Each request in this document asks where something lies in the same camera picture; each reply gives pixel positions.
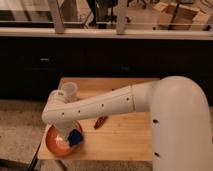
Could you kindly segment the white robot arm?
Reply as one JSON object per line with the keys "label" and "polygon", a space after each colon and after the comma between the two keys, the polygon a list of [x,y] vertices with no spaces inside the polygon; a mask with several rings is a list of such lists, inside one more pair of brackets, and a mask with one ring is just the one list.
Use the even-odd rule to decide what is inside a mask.
{"label": "white robot arm", "polygon": [[208,101],[193,80],[170,76],[128,85],[77,101],[62,88],[49,95],[42,120],[70,138],[76,121],[126,114],[151,114],[153,171],[213,171],[213,129]]}

